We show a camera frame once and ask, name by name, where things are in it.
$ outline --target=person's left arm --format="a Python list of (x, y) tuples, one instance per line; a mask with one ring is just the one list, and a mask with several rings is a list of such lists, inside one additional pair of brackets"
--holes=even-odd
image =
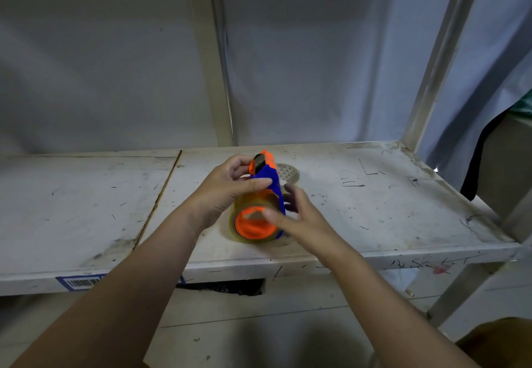
[(253, 157), (217, 166), (150, 237), (58, 318), (13, 367), (140, 366), (200, 233), (241, 194), (271, 179), (245, 180)]

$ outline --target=person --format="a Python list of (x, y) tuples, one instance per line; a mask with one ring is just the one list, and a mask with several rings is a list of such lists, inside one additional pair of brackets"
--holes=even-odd
[[(157, 324), (201, 232), (239, 195), (271, 179), (246, 179), (251, 156), (229, 158), (152, 235), (59, 317), (13, 367), (140, 367)], [(327, 266), (388, 368), (473, 368), (478, 365), (403, 299), (329, 225), (304, 190), (287, 186), (287, 209), (264, 210)]]

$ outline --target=white table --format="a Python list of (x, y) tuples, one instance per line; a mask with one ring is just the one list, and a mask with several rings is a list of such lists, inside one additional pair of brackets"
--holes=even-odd
[[(300, 170), (300, 187), (376, 269), (505, 262), (521, 251), (394, 141), (14, 157), (0, 170), (0, 295), (85, 288), (58, 277), (97, 281), (213, 167), (263, 149)], [(186, 282), (329, 273), (288, 236), (238, 242), (228, 216), (201, 235)]]

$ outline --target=sticker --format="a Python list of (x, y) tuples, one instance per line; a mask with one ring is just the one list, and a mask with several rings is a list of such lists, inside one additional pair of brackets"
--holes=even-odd
[(56, 277), (56, 279), (69, 291), (86, 291), (98, 284), (105, 276), (106, 274), (89, 274), (87, 276)]

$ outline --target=person's right hand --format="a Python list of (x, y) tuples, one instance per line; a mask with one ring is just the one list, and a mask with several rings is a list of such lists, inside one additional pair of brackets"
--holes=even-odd
[(329, 225), (318, 209), (309, 200), (304, 190), (292, 184), (285, 185), (288, 195), (286, 210), (299, 214), (298, 219), (282, 215), (272, 209), (264, 209), (262, 214), (270, 223), (292, 235), (295, 240), (318, 260), (329, 265), (347, 249), (349, 244)]

